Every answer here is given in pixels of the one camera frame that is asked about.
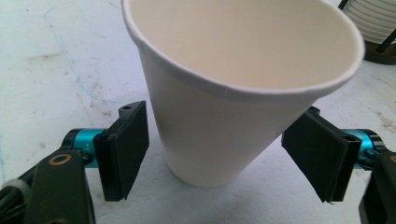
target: stack of white plates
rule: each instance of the stack of white plates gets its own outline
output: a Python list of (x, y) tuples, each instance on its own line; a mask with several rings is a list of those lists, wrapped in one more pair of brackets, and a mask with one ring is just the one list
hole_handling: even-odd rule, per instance
[(382, 44), (396, 29), (396, 0), (349, 0), (344, 13), (368, 42)]

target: blue line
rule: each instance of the blue line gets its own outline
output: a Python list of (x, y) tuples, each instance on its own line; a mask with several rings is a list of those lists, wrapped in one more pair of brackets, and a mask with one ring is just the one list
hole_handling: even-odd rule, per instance
[(2, 183), (6, 183), (6, 166), (5, 166), (5, 162), (4, 162), (4, 158), (3, 158), (3, 152), (1, 150), (1, 142), (0, 142), (0, 169), (1, 169), (1, 180)]

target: table surface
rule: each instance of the table surface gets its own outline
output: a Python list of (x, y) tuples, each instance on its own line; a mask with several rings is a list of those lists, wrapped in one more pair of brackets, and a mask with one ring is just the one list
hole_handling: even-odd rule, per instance
[[(87, 169), (97, 223), (360, 223), (370, 172), (353, 171), (343, 202), (322, 203), (279, 138), (226, 186), (176, 179), (120, 1), (0, 1), (0, 62), (0, 184), (57, 149), (68, 131), (107, 128), (119, 107), (146, 100), (150, 147), (128, 200), (105, 202), (98, 171)], [(395, 66), (363, 62), (314, 106), (337, 127), (372, 129), (396, 150)]]

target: brass screw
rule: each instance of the brass screw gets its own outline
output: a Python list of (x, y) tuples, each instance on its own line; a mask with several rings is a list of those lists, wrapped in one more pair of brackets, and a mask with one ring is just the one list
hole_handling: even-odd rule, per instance
[(396, 156), (390, 156), (390, 160), (396, 162)]
[(60, 154), (60, 155), (52, 157), (49, 160), (49, 165), (62, 165), (62, 164), (67, 163), (71, 159), (72, 159), (72, 156), (69, 154)]

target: white paper cup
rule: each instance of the white paper cup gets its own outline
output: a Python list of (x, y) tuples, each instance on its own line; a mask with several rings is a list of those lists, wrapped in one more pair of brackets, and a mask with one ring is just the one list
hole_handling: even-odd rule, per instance
[(359, 31), (324, 1), (124, 0), (171, 171), (232, 181), (319, 97), (352, 78)]

